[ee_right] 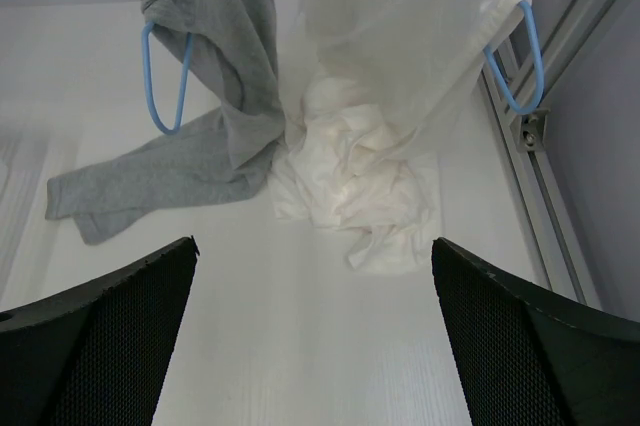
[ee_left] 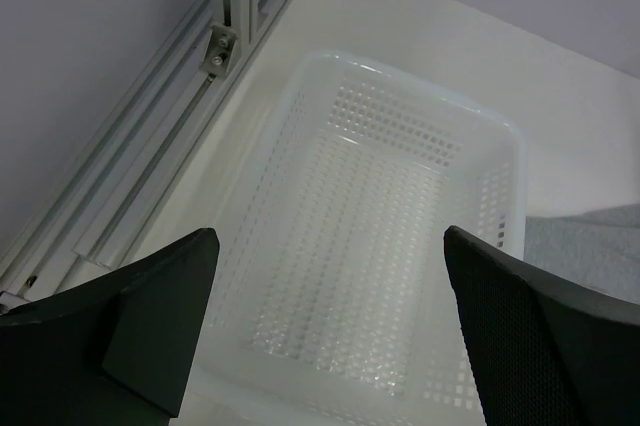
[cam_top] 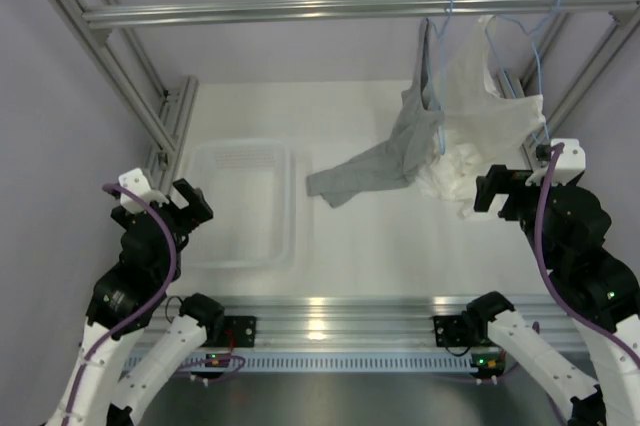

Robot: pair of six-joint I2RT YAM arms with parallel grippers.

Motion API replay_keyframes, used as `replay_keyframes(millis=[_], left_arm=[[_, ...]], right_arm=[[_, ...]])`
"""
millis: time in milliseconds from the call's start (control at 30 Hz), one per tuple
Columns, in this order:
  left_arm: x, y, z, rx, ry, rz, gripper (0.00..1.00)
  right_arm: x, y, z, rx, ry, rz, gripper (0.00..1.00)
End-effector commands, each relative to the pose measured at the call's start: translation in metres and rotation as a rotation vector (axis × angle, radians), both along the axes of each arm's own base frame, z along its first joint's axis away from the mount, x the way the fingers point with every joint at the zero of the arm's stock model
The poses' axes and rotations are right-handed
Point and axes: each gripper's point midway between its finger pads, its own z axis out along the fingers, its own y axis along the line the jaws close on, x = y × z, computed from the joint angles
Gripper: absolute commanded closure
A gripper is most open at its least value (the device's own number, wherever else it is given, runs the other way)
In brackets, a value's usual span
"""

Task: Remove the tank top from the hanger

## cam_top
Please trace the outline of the grey tank top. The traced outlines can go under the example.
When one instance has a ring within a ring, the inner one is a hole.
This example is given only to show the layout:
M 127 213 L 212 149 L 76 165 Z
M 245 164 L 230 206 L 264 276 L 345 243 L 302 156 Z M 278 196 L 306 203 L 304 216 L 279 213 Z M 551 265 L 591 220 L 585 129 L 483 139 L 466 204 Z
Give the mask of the grey tank top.
M 422 20 L 412 82 L 401 93 L 402 106 L 389 137 L 342 164 L 309 175 L 308 196 L 337 208 L 359 193 L 403 189 L 415 181 L 444 119 L 427 91 L 432 85 L 430 30 L 430 21 Z

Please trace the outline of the light blue wire hanger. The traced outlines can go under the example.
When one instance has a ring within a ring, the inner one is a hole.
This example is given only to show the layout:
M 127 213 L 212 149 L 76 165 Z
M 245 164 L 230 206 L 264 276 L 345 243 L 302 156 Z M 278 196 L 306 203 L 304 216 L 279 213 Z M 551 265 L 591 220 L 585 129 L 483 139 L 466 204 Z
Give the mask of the light blue wire hanger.
M 446 61 L 445 61 L 445 53 L 444 53 L 444 36 L 446 34 L 446 29 L 451 19 L 451 15 L 453 13 L 455 0 L 448 0 L 448 6 L 444 8 L 444 13 L 446 18 L 444 19 L 440 29 L 438 29 L 437 25 L 433 26 L 435 37 L 438 42 L 438 92 L 432 93 L 433 99 L 436 100 L 438 110 L 442 113 L 442 121 L 437 128 L 437 137 L 439 144 L 439 153 L 441 156 L 444 156 L 446 153 L 446 136 L 445 136 L 445 128 L 444 128 L 444 105 L 445 105 L 445 89 L 446 89 Z

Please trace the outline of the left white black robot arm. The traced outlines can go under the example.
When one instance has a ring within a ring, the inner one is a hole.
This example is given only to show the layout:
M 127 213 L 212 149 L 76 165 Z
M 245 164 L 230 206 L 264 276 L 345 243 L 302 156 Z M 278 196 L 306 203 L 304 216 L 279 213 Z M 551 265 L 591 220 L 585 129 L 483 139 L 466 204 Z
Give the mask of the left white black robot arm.
M 143 336 L 169 285 L 181 274 L 190 234 L 212 220 L 200 189 L 173 184 L 186 204 L 177 206 L 135 169 L 105 192 L 118 199 L 112 219 L 124 233 L 117 263 L 94 285 L 82 342 L 51 425 L 136 425 L 184 360 L 197 348 L 219 343 L 224 308 L 195 293 L 183 300 L 169 329 L 133 369 L 124 365 Z

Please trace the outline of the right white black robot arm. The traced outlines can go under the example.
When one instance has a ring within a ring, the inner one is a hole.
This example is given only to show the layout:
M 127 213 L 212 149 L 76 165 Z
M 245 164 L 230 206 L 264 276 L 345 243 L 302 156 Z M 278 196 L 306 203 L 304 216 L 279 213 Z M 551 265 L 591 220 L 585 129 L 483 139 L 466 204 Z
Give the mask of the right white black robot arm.
M 568 425 L 639 422 L 639 282 L 604 247 L 611 218 L 576 179 L 529 181 L 531 171 L 492 166 L 476 180 L 474 209 L 498 215 L 527 237 L 543 283 L 574 321 L 596 374 L 578 370 L 547 343 L 504 295 L 489 292 L 461 316 L 475 343 L 505 350 L 543 388 Z

